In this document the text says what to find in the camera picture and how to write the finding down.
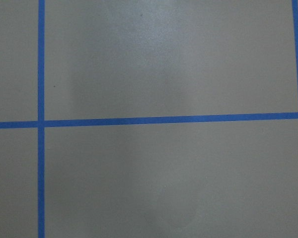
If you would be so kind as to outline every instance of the gray square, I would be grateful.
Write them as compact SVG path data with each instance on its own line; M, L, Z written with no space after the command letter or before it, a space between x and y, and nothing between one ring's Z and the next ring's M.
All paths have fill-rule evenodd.
M38 2L0 0L0 121L37 120Z
M298 238L298 120L46 129L47 238Z
M46 1L46 118L298 111L289 0Z
M0 238L35 238L37 221L37 131L0 129Z

